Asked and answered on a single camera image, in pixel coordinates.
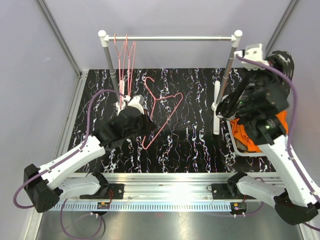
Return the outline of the white plastic basket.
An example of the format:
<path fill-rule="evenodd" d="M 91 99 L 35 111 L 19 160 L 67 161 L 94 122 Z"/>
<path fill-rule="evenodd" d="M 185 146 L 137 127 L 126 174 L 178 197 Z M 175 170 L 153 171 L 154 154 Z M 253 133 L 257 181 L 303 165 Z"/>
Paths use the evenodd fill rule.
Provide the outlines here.
<path fill-rule="evenodd" d="M 236 139 L 232 132 L 232 126 L 229 121 L 222 121 L 220 123 L 222 125 L 221 130 L 224 136 L 227 138 L 227 142 L 230 145 L 231 151 L 240 157 L 265 157 L 266 155 L 262 152 L 249 151 L 247 146 L 241 143 L 238 139 Z"/>

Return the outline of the black and white trousers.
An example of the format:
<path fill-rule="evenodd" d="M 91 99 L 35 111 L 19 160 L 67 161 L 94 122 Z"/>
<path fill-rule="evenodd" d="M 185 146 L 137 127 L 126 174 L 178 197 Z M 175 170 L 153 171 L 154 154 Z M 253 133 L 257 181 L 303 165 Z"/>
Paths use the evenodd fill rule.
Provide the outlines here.
<path fill-rule="evenodd" d="M 216 115 L 225 120 L 243 116 L 257 116 L 274 112 L 279 100 L 284 103 L 290 94 L 290 85 L 268 69 L 244 70 L 245 76 L 235 90 L 218 104 Z"/>

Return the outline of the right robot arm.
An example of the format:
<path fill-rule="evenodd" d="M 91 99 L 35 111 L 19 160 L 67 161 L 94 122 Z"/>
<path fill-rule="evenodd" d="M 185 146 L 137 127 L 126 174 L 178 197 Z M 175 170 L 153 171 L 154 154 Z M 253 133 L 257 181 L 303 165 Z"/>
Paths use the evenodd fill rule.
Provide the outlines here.
<path fill-rule="evenodd" d="M 280 176 L 284 186 L 259 181 L 238 172 L 227 181 L 232 198 L 253 197 L 273 207 L 290 225 L 313 220 L 320 210 L 319 187 L 313 182 L 291 146 L 291 136 L 278 114 L 289 107 L 286 87 L 290 79 L 268 63 L 247 70 L 236 91 L 226 97 L 218 113 L 224 120 L 236 119 L 248 138 L 259 147 Z"/>

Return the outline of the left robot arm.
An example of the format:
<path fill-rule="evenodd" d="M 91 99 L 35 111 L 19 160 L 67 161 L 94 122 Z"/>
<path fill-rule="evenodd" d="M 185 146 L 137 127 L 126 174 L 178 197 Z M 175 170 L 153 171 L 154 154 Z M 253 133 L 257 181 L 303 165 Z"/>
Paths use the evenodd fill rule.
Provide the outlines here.
<path fill-rule="evenodd" d="M 59 158 L 40 167 L 28 165 L 24 169 L 23 184 L 13 196 L 14 205 L 44 213 L 69 198 L 111 197 L 110 184 L 102 173 L 94 171 L 82 178 L 69 176 L 92 160 L 121 147 L 127 139 L 144 137 L 156 128 L 146 110 L 126 107 Z"/>

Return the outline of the white and silver clothes rack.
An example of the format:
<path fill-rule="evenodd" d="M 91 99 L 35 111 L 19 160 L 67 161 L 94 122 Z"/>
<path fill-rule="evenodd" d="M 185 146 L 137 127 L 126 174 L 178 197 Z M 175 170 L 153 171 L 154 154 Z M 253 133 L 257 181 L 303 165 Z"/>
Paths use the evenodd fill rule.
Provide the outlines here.
<path fill-rule="evenodd" d="M 211 109 L 213 111 L 213 134 L 220 134 L 220 119 L 217 117 L 217 107 L 220 101 L 222 100 L 223 94 L 225 92 L 225 88 L 228 82 L 228 78 L 230 75 L 230 71 L 232 68 L 232 64 L 234 61 L 234 53 L 236 52 L 241 37 L 243 36 L 242 30 L 236 30 L 231 36 L 110 36 L 106 33 L 105 30 L 98 31 L 98 37 L 101 42 L 101 46 L 104 50 L 104 55 L 107 61 L 107 66 L 110 71 L 112 87 L 115 91 L 124 90 L 120 84 L 123 83 L 119 77 L 116 77 L 116 71 L 113 66 L 110 50 L 109 50 L 109 42 L 123 41 L 124 45 L 127 46 L 128 42 L 133 42 L 134 46 L 136 42 L 145 42 L 145 41 L 154 41 L 154 42 L 199 42 L 199 41 L 209 41 L 209 42 L 231 42 L 231 50 L 227 60 L 227 64 L 225 67 L 225 71 L 221 81 L 214 82 L 214 101 L 211 105 Z"/>

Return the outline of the aluminium mounting rail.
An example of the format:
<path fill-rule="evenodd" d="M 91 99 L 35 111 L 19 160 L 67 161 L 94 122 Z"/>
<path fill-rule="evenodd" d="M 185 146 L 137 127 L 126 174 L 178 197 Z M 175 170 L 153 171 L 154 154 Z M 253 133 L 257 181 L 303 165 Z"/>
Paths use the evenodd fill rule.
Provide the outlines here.
<path fill-rule="evenodd" d="M 110 207 L 98 206 L 98 199 L 70 198 L 60 201 L 55 210 L 66 211 L 123 211 L 123 212 L 229 212 L 236 202 L 255 202 L 246 196 L 216 198 L 221 185 L 232 173 L 106 173 L 111 184 L 123 184 L 123 190 L 114 194 Z"/>

